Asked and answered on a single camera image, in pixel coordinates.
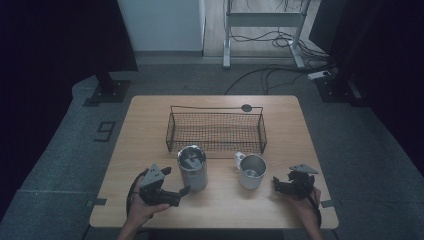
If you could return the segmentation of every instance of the gray carpet floor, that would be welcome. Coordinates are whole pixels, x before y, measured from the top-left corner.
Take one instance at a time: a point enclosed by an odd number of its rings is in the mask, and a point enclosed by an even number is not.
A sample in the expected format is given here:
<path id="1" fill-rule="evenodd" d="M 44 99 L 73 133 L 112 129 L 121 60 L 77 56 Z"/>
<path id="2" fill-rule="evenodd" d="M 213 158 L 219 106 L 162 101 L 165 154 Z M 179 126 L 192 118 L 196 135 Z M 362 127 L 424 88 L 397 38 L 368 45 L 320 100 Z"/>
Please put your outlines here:
<path id="1" fill-rule="evenodd" d="M 266 67 L 233 64 L 143 64 L 139 72 L 112 73 L 131 80 L 123 103 L 84 107 L 95 77 L 76 84 L 68 113 L 25 180 L 0 225 L 0 239 L 115 239 L 119 229 L 89 226 L 96 199 L 131 98 L 135 95 L 222 95 L 239 77 Z M 269 95 L 298 97 L 340 221 L 327 239 L 424 239 L 424 179 L 369 108 L 323 103 L 306 75 L 276 72 Z M 262 95 L 260 72 L 229 95 Z M 109 141 L 98 132 L 115 122 Z M 147 233 L 138 236 L 147 239 Z M 302 229 L 278 231 L 163 231 L 155 239 L 307 239 Z"/>

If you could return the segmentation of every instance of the wooden table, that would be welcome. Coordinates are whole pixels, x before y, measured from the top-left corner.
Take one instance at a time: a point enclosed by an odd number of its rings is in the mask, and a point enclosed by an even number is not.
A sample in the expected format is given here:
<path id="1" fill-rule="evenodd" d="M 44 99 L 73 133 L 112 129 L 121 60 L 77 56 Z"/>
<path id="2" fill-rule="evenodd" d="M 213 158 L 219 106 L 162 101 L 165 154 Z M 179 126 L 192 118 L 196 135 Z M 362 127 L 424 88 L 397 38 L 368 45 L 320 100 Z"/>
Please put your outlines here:
<path id="1" fill-rule="evenodd" d="M 168 152 L 165 137 L 170 106 L 263 107 L 267 146 L 262 154 L 267 172 L 256 190 L 246 190 L 238 182 L 235 152 L 207 155 L 208 185 L 198 193 L 181 199 L 155 215 L 145 227 L 168 229 L 275 229 L 298 228 L 300 221 L 281 193 L 275 192 L 272 177 L 287 182 L 289 166 L 305 163 L 320 174 L 315 186 L 321 200 L 331 199 L 318 162 L 302 110 L 294 96 L 136 96 L 132 99 L 98 198 L 90 218 L 93 227 L 121 227 L 126 219 L 125 200 L 138 173 L 156 163 L 172 167 L 162 186 L 178 192 L 183 181 L 178 169 L 177 152 Z M 338 219 L 333 207 L 321 208 L 322 228 L 333 229 Z"/>

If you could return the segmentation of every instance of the metal cup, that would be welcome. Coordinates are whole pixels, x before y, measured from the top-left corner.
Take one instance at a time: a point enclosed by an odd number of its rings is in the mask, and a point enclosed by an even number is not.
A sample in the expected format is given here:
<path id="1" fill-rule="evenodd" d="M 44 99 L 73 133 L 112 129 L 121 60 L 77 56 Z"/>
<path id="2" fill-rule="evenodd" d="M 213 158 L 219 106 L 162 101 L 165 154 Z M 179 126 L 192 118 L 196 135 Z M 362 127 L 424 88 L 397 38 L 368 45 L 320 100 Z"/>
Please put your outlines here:
<path id="1" fill-rule="evenodd" d="M 208 184 L 206 154 L 196 146 L 184 147 L 178 152 L 178 166 L 184 186 L 190 185 L 190 191 L 201 191 Z"/>
<path id="2" fill-rule="evenodd" d="M 246 189 L 256 189 L 262 182 L 266 172 L 266 163 L 258 155 L 235 154 L 234 159 L 239 169 L 239 182 Z"/>

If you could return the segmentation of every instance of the person's arm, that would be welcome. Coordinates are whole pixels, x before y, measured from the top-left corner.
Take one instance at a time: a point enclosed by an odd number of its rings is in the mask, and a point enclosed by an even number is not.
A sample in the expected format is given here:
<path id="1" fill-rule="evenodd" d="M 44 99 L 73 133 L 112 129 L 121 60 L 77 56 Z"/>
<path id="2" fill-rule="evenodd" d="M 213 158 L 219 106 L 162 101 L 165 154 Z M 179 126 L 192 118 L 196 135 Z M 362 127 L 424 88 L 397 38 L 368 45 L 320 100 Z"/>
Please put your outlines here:
<path id="1" fill-rule="evenodd" d="M 135 189 L 140 189 L 140 183 L 143 177 L 140 177 Z M 147 205 L 137 193 L 133 193 L 130 211 L 127 220 L 121 229 L 118 240 L 131 240 L 135 237 L 138 230 L 157 212 L 162 212 L 170 208 L 169 204 L 160 204 L 156 206 Z"/>
<path id="2" fill-rule="evenodd" d="M 296 215 L 299 217 L 300 221 L 305 227 L 309 239 L 323 240 L 324 236 L 320 227 L 318 226 L 317 216 L 315 215 L 314 209 L 309 200 L 307 198 L 299 199 L 295 196 L 289 195 L 286 195 L 286 197 L 296 211 Z M 317 188 L 314 188 L 314 191 L 311 193 L 311 197 L 319 206 L 321 191 Z"/>

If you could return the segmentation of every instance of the mug handle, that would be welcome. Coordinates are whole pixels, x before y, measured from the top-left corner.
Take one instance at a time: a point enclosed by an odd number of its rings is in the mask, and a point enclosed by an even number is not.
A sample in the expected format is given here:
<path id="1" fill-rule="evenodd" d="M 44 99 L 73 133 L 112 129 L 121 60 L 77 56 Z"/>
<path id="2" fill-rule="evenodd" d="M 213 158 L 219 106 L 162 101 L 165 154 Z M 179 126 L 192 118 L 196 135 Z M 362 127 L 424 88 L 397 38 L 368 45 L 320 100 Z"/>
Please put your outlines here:
<path id="1" fill-rule="evenodd" d="M 236 166 L 237 166 L 238 169 L 240 169 L 240 162 L 241 162 L 241 160 L 243 160 L 243 158 L 245 158 L 245 157 L 246 157 L 246 155 L 244 155 L 241 152 L 237 152 L 235 154 L 234 160 L 236 161 Z"/>

